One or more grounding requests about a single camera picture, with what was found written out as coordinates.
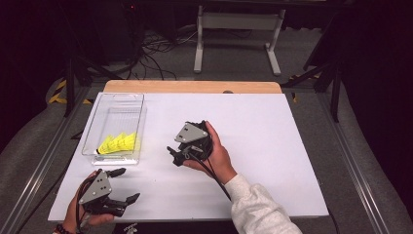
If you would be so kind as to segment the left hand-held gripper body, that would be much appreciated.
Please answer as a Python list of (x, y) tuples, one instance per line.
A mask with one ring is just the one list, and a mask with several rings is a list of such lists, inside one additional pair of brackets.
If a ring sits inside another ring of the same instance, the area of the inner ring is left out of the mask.
[(78, 204), (92, 215), (111, 214), (122, 216), (125, 212), (126, 202), (116, 201), (109, 198), (112, 187), (108, 176), (109, 171), (99, 169), (87, 182), (86, 189), (81, 190)]

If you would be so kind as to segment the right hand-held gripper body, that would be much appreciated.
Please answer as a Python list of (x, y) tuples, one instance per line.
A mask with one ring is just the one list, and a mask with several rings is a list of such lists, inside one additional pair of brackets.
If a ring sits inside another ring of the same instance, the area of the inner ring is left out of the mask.
[(205, 121), (186, 122), (174, 140), (180, 143), (177, 153), (188, 154), (191, 159), (195, 157), (204, 161), (212, 152), (212, 139)]

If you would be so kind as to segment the yellow shuttlecock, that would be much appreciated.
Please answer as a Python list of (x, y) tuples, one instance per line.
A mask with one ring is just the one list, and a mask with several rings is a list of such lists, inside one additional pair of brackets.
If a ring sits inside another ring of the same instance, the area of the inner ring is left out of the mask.
[(100, 146), (96, 149), (98, 154), (106, 154), (108, 152), (109, 143), (114, 139), (113, 136), (107, 136)]
[(137, 133), (132, 133), (124, 137), (123, 147), (126, 151), (135, 151), (140, 149), (140, 138)]
[(121, 133), (118, 136), (114, 137), (110, 142), (110, 150), (112, 152), (123, 151), (127, 148), (125, 144), (125, 139), (127, 135), (125, 133)]

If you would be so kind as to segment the clear plastic container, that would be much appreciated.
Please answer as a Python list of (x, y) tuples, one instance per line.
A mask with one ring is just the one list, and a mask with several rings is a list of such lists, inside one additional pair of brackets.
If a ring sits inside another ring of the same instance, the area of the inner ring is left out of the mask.
[(110, 143), (106, 154), (98, 154), (96, 149), (106, 137), (121, 133), (137, 133), (141, 148), (146, 110), (144, 94), (99, 93), (85, 130), (82, 154), (97, 166), (137, 164), (140, 149), (112, 152)]

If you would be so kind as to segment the person's left hand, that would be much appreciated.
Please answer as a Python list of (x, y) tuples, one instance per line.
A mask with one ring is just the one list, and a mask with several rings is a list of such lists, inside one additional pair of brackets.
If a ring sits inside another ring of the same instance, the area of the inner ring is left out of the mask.
[[(67, 208), (65, 219), (62, 223), (63, 229), (69, 232), (70, 234), (75, 234), (78, 220), (84, 214), (84, 209), (79, 206), (77, 198), (74, 197)], [(88, 219), (88, 224), (91, 226), (97, 226), (103, 223), (111, 222), (113, 220), (114, 216), (112, 214), (93, 214)]]

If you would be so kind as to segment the person's right hand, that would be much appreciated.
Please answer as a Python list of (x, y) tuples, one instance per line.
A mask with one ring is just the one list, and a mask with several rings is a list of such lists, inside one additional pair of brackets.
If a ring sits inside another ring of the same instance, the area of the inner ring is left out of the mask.
[(220, 138), (209, 121), (206, 121), (206, 128), (212, 139), (212, 152), (206, 166), (215, 172), (217, 180), (221, 184), (226, 184), (237, 172), (231, 164), (231, 159), (226, 148), (221, 144)]

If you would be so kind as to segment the person's black clothing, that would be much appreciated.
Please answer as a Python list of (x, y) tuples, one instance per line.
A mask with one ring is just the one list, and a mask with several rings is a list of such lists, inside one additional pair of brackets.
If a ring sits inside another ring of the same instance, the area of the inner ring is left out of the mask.
[(232, 221), (117, 223), (112, 234), (239, 234)]

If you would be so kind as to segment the white table board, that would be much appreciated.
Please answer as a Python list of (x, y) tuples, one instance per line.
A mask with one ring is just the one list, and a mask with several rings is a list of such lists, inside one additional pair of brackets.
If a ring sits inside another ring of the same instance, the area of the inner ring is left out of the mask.
[(111, 107), (146, 108), (139, 161), (111, 181), (111, 198), (137, 194), (129, 221), (218, 220), (231, 203), (207, 175), (176, 167), (168, 150), (184, 123), (208, 120), (236, 171), (265, 186), (292, 217), (324, 216), (327, 207), (291, 110), (283, 95), (108, 94)]

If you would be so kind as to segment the person's right white sleeve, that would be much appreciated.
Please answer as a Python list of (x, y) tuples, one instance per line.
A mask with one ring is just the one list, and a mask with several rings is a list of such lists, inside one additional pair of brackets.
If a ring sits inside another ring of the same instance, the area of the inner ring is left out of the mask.
[(235, 175), (225, 184), (231, 200), (231, 217), (239, 234), (302, 234), (285, 209), (267, 189)]

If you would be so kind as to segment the yellow black floor tape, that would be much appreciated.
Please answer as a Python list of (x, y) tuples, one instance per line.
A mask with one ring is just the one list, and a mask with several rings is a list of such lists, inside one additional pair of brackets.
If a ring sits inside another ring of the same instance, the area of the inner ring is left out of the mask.
[(51, 98), (49, 99), (49, 103), (57, 102), (57, 103), (67, 104), (67, 99), (60, 96), (60, 94), (62, 93), (62, 91), (65, 87), (66, 87), (66, 80), (64, 78), (62, 78), (59, 81), (59, 83), (58, 83), (55, 91), (53, 92)]

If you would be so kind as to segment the black tripod stand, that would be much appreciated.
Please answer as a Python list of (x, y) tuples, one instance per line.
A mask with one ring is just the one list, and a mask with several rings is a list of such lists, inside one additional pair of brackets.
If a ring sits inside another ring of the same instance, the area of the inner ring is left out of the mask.
[(330, 114), (332, 119), (338, 123), (338, 104), (341, 87), (342, 68), (338, 61), (328, 62), (317, 66), (301, 75), (293, 75), (286, 83), (282, 83), (282, 88), (293, 88), (298, 84), (309, 80), (316, 75), (319, 76), (313, 85), (313, 89), (317, 93), (324, 93), (329, 86), (332, 86), (330, 99)]
[(92, 82), (92, 75), (89, 71), (92, 68), (103, 77), (110, 80), (121, 80), (121, 77), (112, 71), (103, 68), (88, 58), (73, 56), (66, 60), (65, 80), (66, 80), (66, 110), (65, 117), (68, 117), (75, 107), (75, 80), (78, 80), (81, 86), (89, 86)]

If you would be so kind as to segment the white metal stand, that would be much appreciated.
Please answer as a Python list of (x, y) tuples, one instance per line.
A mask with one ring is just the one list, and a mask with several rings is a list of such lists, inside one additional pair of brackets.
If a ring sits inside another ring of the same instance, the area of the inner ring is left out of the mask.
[(211, 13), (204, 8), (198, 8), (197, 18), (197, 47), (194, 60), (194, 72), (201, 73), (203, 65), (205, 29), (242, 29), (242, 30), (271, 30), (272, 40), (265, 44), (265, 50), (275, 76), (282, 74), (278, 63), (275, 47), (282, 29), (285, 10), (273, 15), (239, 14), (239, 13)]

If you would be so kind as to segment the aluminium rail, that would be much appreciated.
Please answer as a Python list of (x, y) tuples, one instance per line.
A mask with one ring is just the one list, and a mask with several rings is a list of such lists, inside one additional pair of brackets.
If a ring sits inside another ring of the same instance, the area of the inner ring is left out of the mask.
[(363, 204), (366, 214), (370, 220), (375, 234), (390, 234), (388, 226), (384, 221), (377, 203), (373, 198), (372, 190), (363, 172), (357, 164), (354, 154), (348, 144), (347, 138), (339, 123), (335, 122), (330, 113), (329, 99), (326, 94), (317, 94), (321, 108), (326, 115), (330, 128), (340, 145), (346, 168), (355, 185), (358, 197)]
[(73, 102), (71, 110), (66, 117), (63, 117), (59, 122), (56, 132), (51, 139), (45, 153), (42, 155), (37, 167), (33, 174), (26, 183), (19, 199), (17, 200), (14, 208), (10, 212), (7, 220), (0, 228), (0, 234), (15, 234), (21, 224), (25, 213), (27, 212), (31, 202), (33, 201), (38, 189), (40, 188), (44, 177), (46, 176), (50, 165), (55, 159), (57, 148), (62, 142), (63, 136), (66, 130), (69, 128), (72, 119), (76, 115), (77, 111), (81, 107), (84, 98), (87, 96), (90, 87), (83, 87), (79, 89)]

